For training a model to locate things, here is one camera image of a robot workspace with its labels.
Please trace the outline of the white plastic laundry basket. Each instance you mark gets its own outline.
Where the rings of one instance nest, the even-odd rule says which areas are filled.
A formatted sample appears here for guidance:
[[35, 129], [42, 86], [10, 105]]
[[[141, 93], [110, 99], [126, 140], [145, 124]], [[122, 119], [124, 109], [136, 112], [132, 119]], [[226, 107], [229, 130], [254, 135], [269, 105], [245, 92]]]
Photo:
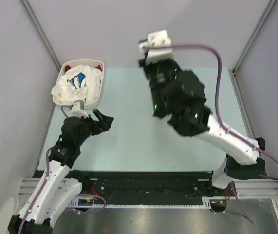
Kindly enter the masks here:
[[64, 63], [51, 94], [59, 106], [84, 102], [85, 109], [95, 107], [101, 96], [105, 65], [94, 59], [71, 60]]

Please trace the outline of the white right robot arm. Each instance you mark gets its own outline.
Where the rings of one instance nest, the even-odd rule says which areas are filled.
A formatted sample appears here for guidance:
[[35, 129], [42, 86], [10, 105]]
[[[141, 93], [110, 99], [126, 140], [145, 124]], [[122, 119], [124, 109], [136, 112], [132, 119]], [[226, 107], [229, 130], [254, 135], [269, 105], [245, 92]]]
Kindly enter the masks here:
[[150, 64], [141, 59], [138, 64], [149, 81], [153, 116], [171, 116], [168, 124], [179, 135], [203, 139], [226, 152], [207, 184], [212, 195], [220, 195], [234, 179], [249, 180], [265, 173], [265, 162], [256, 150], [265, 141], [224, 129], [205, 105], [205, 85], [192, 70], [181, 69], [172, 59]]

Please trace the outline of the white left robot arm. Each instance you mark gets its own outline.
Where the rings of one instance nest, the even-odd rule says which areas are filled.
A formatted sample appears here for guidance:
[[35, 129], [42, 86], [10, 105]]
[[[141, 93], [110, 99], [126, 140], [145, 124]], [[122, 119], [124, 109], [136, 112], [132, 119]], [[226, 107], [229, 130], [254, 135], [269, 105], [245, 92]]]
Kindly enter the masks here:
[[73, 170], [81, 154], [80, 147], [90, 136], [111, 128], [113, 117], [93, 110], [97, 120], [85, 111], [64, 119], [56, 144], [46, 154], [46, 168], [26, 204], [13, 215], [8, 231], [11, 234], [51, 234], [53, 227], [77, 196], [90, 191], [88, 174]]

